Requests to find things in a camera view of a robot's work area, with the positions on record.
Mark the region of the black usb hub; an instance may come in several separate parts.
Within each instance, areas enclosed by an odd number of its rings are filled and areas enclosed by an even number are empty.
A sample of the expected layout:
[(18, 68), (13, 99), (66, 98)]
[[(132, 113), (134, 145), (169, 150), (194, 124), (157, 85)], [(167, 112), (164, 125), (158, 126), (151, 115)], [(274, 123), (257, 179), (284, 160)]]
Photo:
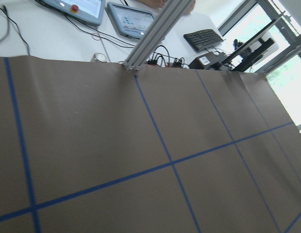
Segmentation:
[(166, 67), (165, 59), (162, 56), (154, 59), (149, 59), (148, 61), (146, 61), (146, 64), (157, 67)]

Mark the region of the black keyboard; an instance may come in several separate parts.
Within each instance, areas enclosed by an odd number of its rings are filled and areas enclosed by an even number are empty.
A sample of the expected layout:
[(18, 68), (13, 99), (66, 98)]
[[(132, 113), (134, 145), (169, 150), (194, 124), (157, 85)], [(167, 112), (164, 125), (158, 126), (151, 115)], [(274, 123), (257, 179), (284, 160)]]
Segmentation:
[(187, 33), (184, 34), (183, 37), (196, 52), (218, 45), (224, 41), (222, 37), (212, 29)]

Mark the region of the teach pendant with red button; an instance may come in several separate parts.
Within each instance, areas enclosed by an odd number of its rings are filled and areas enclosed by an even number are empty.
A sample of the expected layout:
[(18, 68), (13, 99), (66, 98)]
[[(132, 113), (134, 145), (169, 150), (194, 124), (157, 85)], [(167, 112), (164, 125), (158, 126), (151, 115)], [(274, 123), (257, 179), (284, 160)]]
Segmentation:
[(37, 0), (36, 2), (93, 26), (101, 24), (105, 8), (105, 0)]

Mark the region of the aluminium frame post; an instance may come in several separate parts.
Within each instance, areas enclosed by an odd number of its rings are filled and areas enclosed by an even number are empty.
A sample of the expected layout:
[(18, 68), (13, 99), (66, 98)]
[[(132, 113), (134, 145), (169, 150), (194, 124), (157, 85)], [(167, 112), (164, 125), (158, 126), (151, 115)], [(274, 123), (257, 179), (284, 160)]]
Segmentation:
[(124, 60), (126, 70), (139, 70), (147, 57), (155, 50), (160, 41), (173, 28), (178, 20), (193, 5), (192, 0), (169, 0), (151, 23), (142, 39), (135, 45)]

